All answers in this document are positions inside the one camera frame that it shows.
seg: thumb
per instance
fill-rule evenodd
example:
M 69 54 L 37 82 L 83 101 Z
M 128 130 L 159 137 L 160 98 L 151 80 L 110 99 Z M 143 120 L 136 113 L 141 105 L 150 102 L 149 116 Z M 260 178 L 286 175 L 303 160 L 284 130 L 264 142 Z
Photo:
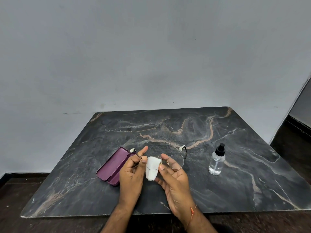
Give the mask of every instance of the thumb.
M 167 184 L 172 187 L 177 184 L 178 181 L 176 180 L 176 178 L 169 173 L 169 171 L 163 164 L 159 165 L 159 172 L 161 173 L 163 179 L 166 181 Z
M 147 164 L 147 156 L 142 156 L 142 159 L 139 161 L 134 177 L 136 178 L 144 177 L 144 173 L 146 170 L 146 164 Z

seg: gray wall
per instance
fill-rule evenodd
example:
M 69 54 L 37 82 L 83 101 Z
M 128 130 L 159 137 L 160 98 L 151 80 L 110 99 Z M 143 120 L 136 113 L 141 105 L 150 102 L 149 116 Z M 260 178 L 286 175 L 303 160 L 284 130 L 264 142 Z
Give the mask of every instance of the gray wall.
M 307 83 L 302 91 L 300 97 L 290 111 L 290 115 L 311 127 L 311 81 Z
M 310 74 L 310 6 L 0 0 L 0 163 L 51 171 L 97 111 L 231 106 L 270 142 Z

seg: hand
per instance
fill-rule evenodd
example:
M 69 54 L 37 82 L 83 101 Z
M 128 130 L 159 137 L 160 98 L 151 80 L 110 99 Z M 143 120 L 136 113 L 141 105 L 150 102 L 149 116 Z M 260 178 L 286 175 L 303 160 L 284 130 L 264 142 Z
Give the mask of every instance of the hand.
M 130 157 L 120 170 L 120 198 L 119 204 L 133 211 L 142 191 L 142 181 L 146 170 L 147 156 L 143 156 L 148 150 L 145 146 L 137 155 Z
M 166 154 L 161 154 L 161 157 L 168 158 Z M 156 178 L 155 181 L 165 190 L 172 213 L 186 226 L 191 219 L 190 207 L 195 208 L 190 193 L 188 176 L 182 168 L 174 171 L 163 164 L 159 165 L 159 172 L 164 180 Z

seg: bottle cap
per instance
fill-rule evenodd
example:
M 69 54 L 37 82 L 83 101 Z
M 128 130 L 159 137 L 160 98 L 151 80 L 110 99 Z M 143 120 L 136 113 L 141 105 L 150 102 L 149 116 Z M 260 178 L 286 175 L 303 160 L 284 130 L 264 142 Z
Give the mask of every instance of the bottle cap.
M 219 146 L 216 148 L 215 153 L 218 156 L 224 156 L 225 155 L 225 145 L 223 143 L 220 143 Z

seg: marble table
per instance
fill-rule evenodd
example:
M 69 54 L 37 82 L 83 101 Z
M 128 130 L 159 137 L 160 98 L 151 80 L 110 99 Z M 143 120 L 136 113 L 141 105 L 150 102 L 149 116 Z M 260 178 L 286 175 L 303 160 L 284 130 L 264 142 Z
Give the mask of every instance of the marble table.
M 226 145 L 222 173 L 208 171 L 211 154 Z M 96 113 L 23 209 L 22 217 L 109 215 L 119 187 L 96 171 L 120 146 L 148 156 L 180 154 L 201 211 L 311 209 L 310 185 L 229 107 Z M 162 188 L 144 179 L 134 214 L 170 213 Z

